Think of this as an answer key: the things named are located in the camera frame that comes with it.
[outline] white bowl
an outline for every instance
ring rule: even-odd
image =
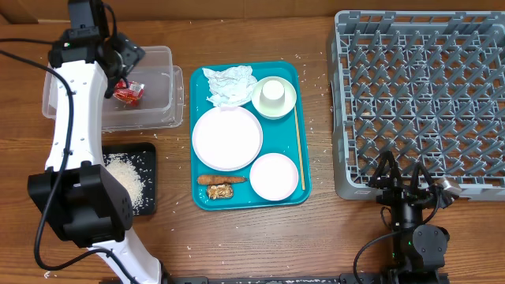
[[[298,186],[298,168],[285,155],[262,155],[252,165],[249,181],[252,189],[262,198],[270,201],[284,200]]]
[[[266,77],[254,87],[252,104],[264,118],[275,120],[288,114],[297,102],[293,85],[281,77]]]

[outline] gray dish rack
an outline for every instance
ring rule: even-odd
[[[405,179],[421,160],[463,197],[505,201],[504,25],[501,12],[337,13],[327,54],[342,198],[374,199],[366,184],[392,150]]]

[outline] wood grain surface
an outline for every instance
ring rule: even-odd
[[[335,193],[331,158],[332,112],[326,39],[331,17],[257,21],[125,22],[119,28],[142,46],[170,47],[182,67],[185,101],[189,79],[202,65],[285,60],[300,75],[313,191],[299,206],[207,212],[192,201],[189,103],[176,129],[105,133],[105,144],[151,142],[158,153],[158,210],[137,218],[135,231],[173,276],[209,278],[332,276],[352,271],[361,246],[387,232],[380,206]],[[7,25],[0,38],[57,39],[66,25]],[[3,44],[3,50],[47,64],[48,47]],[[29,174],[43,172],[54,122],[41,114],[44,73],[0,57],[0,282],[92,283],[114,274],[97,256],[43,279],[33,259],[40,213],[27,194]],[[460,200],[432,220],[451,234],[446,267],[453,283],[505,282],[505,204]],[[378,271],[390,259],[389,243],[370,248],[358,270]],[[43,258],[62,263],[81,253],[51,229]]]

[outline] tissue paper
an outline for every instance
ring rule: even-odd
[[[258,80],[251,66],[231,67],[224,71],[203,68],[212,96],[207,97],[214,107],[239,107],[251,100]]]

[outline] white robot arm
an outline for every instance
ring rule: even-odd
[[[42,222],[47,221],[63,241],[74,241],[90,252],[99,249],[97,254],[123,283],[168,283],[171,280],[163,265],[149,254],[132,228],[128,193],[103,166],[104,97],[111,97],[116,83],[124,80],[144,56],[141,48],[117,34],[115,19],[109,37],[105,7],[100,0],[69,1],[72,28],[53,45],[49,57],[54,71],[73,92],[73,115],[69,90],[59,80],[54,140],[46,172],[28,178],[28,193],[42,213],[47,211]],[[36,260],[41,265],[37,252],[38,248]]]

